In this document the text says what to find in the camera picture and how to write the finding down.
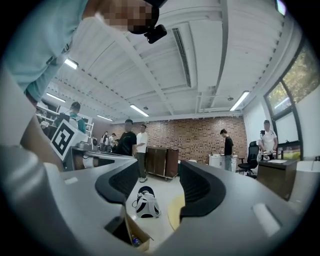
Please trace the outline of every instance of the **cardboard box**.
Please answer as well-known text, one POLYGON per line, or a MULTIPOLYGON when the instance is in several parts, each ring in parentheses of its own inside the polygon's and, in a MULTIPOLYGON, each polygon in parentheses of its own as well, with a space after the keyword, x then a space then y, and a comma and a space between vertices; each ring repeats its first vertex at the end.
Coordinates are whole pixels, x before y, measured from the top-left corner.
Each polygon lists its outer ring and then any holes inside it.
POLYGON ((142 244, 139 247, 137 247, 137 250, 139 250, 140 252, 145 252, 149 250, 151 237, 147 233, 142 231, 142 229, 137 225, 137 223, 135 223, 135 221, 128 214, 126 215, 126 220, 130 229, 129 233, 139 238, 142 242, 142 244))

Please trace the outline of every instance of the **brick wall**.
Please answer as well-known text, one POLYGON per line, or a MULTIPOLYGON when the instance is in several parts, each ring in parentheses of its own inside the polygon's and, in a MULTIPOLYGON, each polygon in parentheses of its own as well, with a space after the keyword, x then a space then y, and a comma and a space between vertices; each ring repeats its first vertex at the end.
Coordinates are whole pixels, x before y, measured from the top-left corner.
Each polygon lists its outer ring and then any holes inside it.
MULTIPOLYGON (((135 123, 132 131, 139 133, 141 123, 135 123)), ((209 154, 220 153, 225 141, 220 135, 226 129, 233 140, 235 153, 247 157, 247 135, 243 117, 215 117, 148 122, 148 146, 179 149, 179 160, 197 160, 208 164, 209 154)), ((109 134, 118 137, 124 132, 123 124, 110 126, 109 134)))

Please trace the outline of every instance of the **black hair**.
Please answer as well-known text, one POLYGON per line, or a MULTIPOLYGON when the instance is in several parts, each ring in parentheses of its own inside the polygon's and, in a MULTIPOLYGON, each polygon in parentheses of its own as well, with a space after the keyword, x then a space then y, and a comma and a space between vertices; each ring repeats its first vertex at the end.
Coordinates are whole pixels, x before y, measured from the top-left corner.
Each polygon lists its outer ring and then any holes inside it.
POLYGON ((132 125, 134 124, 134 121, 132 121, 131 119, 127 119, 127 120, 125 120, 125 122, 124 122, 125 124, 126 123, 131 123, 132 125))
POLYGON ((221 131, 220 131, 220 134, 227 134, 228 132, 227 132, 227 130, 226 129, 222 129, 221 131))
POLYGON ((71 104, 71 108, 70 109, 80 110, 80 107, 81 107, 80 103, 76 101, 76 102, 71 104))
POLYGON ((130 31, 132 34, 141 35, 147 33, 149 30, 153 29, 160 16, 159 8, 154 6, 151 7, 151 18, 145 20, 145 25, 142 26, 135 26, 133 31, 130 31))

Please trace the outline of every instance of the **office chair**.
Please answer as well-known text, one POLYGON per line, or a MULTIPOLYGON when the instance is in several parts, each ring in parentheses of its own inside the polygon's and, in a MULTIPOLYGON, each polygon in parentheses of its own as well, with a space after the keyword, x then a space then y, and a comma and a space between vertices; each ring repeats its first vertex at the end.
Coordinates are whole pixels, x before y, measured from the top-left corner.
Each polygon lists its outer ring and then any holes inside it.
POLYGON ((247 172, 246 175, 248 177, 251 177, 253 179, 257 178, 257 175, 255 175, 251 169, 254 169, 258 166, 258 161, 257 161, 258 152, 259 152, 259 146, 257 145, 257 142, 252 141, 249 144, 248 158, 247 158, 246 163, 244 163, 244 158, 239 158, 242 162, 242 163, 238 164, 238 166, 241 168, 241 170, 239 170, 239 173, 247 172))

